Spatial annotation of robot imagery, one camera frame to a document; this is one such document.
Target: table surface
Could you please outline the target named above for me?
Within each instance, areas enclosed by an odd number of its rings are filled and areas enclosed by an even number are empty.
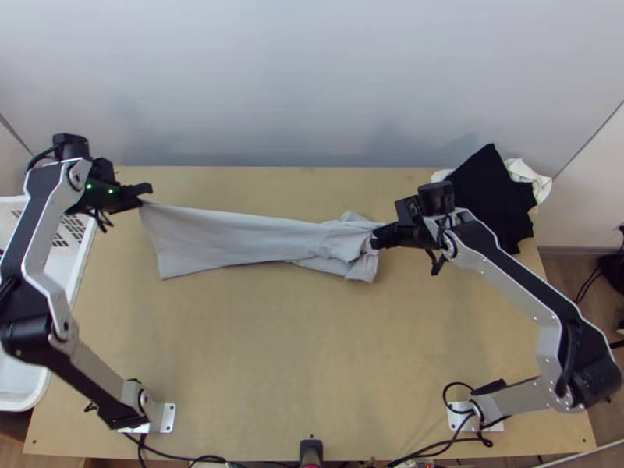
[[[353,210],[395,220],[394,201],[428,182],[414,168],[119,168],[152,182],[154,200],[183,207],[322,222]],[[394,459],[451,437],[441,390],[537,374],[537,328],[473,272],[429,275],[423,251],[381,252],[373,284],[257,264],[162,281],[138,211],[98,233],[74,315],[87,343],[155,399],[178,405],[169,453],[294,460],[314,435],[326,459]],[[532,239],[517,256],[544,276]],[[34,410],[25,452],[134,458],[86,399],[53,376]],[[595,447],[587,413],[514,416],[495,445],[454,445],[445,457],[520,456]]]

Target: white wall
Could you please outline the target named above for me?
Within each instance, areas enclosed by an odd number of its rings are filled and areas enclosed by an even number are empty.
[[[557,177],[534,224],[540,246],[622,244],[624,104]]]
[[[624,2],[6,0],[0,112],[132,164],[554,174],[622,100]]]

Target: gray cloth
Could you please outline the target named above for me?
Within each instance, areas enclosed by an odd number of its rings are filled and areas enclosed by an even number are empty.
[[[198,210],[144,202],[144,228],[162,279],[227,265],[288,261],[301,267],[373,282],[379,251],[373,229],[384,225],[347,211],[324,223]]]

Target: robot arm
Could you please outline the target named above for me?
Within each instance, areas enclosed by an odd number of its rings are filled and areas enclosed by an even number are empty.
[[[46,366],[86,396],[111,428],[170,432],[176,406],[154,402],[136,379],[124,380],[80,341],[63,288],[44,273],[64,213],[87,213],[101,229],[104,213],[141,206],[150,184],[121,186],[112,164],[93,160],[87,139],[54,137],[56,162],[26,177],[26,207],[0,261],[0,339],[9,355]]]
[[[470,211],[456,208],[450,182],[422,186],[418,195],[395,206],[399,220],[374,232],[373,248],[425,249],[433,275],[447,261],[474,270],[539,327],[540,375],[512,385],[499,379],[472,392],[478,405],[473,408],[483,412],[484,424],[551,407],[577,413],[620,388],[622,375],[602,331],[572,301],[503,251],[495,234]],[[439,259],[434,250],[441,251]]]

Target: wooden floor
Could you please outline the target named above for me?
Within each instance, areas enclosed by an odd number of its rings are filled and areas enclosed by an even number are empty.
[[[579,254],[542,254],[544,269],[548,281],[568,297],[574,297],[580,285],[594,270],[596,258]],[[615,333],[615,326],[624,317],[624,296],[614,291],[609,284],[599,278],[590,288],[584,301],[580,304],[583,315],[601,328],[609,341],[622,339]],[[621,369],[624,369],[624,348],[614,351],[615,358]],[[611,441],[624,438],[624,391],[613,396],[610,404],[601,404],[589,409],[589,416],[596,443],[604,445]],[[543,456],[544,462],[559,459],[560,456]],[[476,468],[529,468],[538,466],[540,460],[536,456],[488,459],[440,459],[436,463],[441,466],[474,466]],[[149,462],[155,468],[183,468],[181,462]],[[245,463],[249,468],[277,468],[266,463]],[[360,464],[329,463],[328,468],[357,468]],[[375,464],[380,467],[383,462]],[[561,468],[615,468],[624,466],[624,445],[610,448],[593,455],[588,455],[558,465]],[[65,457],[32,456],[22,454],[22,445],[15,441],[0,439],[0,467],[2,468],[138,468],[135,460],[100,460],[70,459]]]

